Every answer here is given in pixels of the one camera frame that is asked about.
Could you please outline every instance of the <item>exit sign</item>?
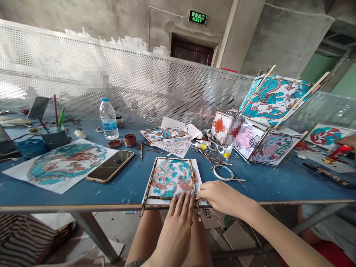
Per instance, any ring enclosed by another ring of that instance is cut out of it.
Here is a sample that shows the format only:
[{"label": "exit sign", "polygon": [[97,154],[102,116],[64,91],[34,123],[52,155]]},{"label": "exit sign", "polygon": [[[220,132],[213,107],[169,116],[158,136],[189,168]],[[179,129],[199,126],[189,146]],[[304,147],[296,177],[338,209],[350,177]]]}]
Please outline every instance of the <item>exit sign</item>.
[{"label": "exit sign", "polygon": [[194,22],[194,23],[198,23],[200,25],[205,26],[205,23],[207,22],[207,15],[196,12],[191,10],[189,13],[189,21],[190,22]]}]

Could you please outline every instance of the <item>blue table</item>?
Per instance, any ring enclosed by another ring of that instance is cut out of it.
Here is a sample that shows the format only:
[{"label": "blue table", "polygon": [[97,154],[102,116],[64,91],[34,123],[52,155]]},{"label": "blue table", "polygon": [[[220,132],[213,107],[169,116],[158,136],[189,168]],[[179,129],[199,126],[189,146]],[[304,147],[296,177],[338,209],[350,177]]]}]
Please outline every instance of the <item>blue table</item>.
[{"label": "blue table", "polygon": [[[44,118],[44,120],[52,121],[53,118]],[[101,126],[100,121],[84,119],[81,120],[81,123],[83,131],[87,135],[87,140],[108,147],[108,141],[105,139],[104,134],[94,131]],[[76,127],[71,122],[65,122],[64,125],[68,125],[73,140],[76,140],[77,138],[73,134]],[[139,144],[144,138],[138,130],[150,128],[152,128],[152,125],[149,124],[126,123],[124,128],[119,129],[119,139],[122,140],[126,134],[135,134],[137,144]],[[21,136],[27,130],[28,128],[22,129],[21,127],[6,129],[11,138]],[[70,212],[96,242],[98,247],[111,260],[115,260],[117,255],[91,215],[91,212],[141,209],[141,202],[155,157],[166,156],[168,154],[165,151],[164,154],[143,151],[143,161],[140,161],[140,150],[136,150],[136,148],[122,148],[133,151],[135,156],[109,183],[99,184],[83,179],[62,195],[0,173],[0,212]],[[195,153],[193,149],[190,149],[185,158],[197,159],[202,182],[217,179],[213,170],[209,170],[212,164],[203,155]],[[18,162],[6,161],[0,163],[0,172],[24,161],[23,158],[19,159]],[[356,190],[345,189],[335,184],[340,188],[337,189],[322,181],[302,166],[303,162],[316,163],[297,158],[295,152],[291,152],[275,169],[263,164],[248,165],[242,158],[238,159],[235,152],[228,162],[233,165],[229,166],[229,168],[238,178],[247,180],[247,182],[244,182],[244,185],[248,189],[248,192],[238,182],[230,181],[227,183],[262,205],[335,203],[328,206],[327,212],[314,218],[314,221],[306,220],[304,226],[299,227],[298,231],[300,232],[307,229],[308,227],[306,228],[306,226],[311,223],[314,225],[326,216],[344,207],[346,203],[355,202],[356,200]],[[336,175],[355,183],[356,175],[354,173]],[[147,205],[146,207],[148,209],[162,208],[162,206],[157,207],[155,205]]]}]

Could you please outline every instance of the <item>doorway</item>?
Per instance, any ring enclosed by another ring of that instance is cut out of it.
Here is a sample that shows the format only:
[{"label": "doorway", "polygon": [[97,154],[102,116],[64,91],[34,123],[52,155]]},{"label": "doorway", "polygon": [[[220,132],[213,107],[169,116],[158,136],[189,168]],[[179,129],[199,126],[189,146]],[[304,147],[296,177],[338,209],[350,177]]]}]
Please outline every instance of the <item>doorway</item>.
[{"label": "doorway", "polygon": [[172,36],[171,57],[211,66],[214,49],[178,40]]}]

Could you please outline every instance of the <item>white perforated fence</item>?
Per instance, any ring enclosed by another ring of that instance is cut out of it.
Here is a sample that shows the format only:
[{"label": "white perforated fence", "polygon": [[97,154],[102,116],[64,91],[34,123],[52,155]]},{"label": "white perforated fence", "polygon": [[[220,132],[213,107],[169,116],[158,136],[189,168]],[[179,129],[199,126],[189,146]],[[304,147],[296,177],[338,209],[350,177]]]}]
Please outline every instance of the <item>white perforated fence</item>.
[{"label": "white perforated fence", "polygon": [[[110,73],[111,85],[103,82],[93,89],[82,84],[89,67]],[[252,81],[251,76],[0,20],[1,109],[30,108],[36,96],[56,94],[58,110],[64,106],[66,115],[98,118],[100,97],[109,97],[126,122],[160,124],[168,116],[207,126],[216,109],[238,108]],[[345,107],[350,111],[336,118]],[[353,100],[317,93],[288,123],[300,131],[316,122],[355,128],[355,107]],[[54,114],[52,100],[46,112]]]}]

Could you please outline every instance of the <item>smartphone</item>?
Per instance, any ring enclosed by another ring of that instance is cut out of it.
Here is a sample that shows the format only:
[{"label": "smartphone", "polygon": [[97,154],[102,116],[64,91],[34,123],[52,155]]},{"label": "smartphone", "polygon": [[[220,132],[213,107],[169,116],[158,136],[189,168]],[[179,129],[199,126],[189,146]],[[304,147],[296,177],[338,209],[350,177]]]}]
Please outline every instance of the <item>smartphone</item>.
[{"label": "smartphone", "polygon": [[42,119],[48,105],[49,98],[36,96],[27,117],[29,119]]},{"label": "smartphone", "polygon": [[102,165],[89,173],[86,178],[93,182],[105,184],[109,182],[130,159],[132,159],[134,154],[135,153],[132,151],[119,150]]}]

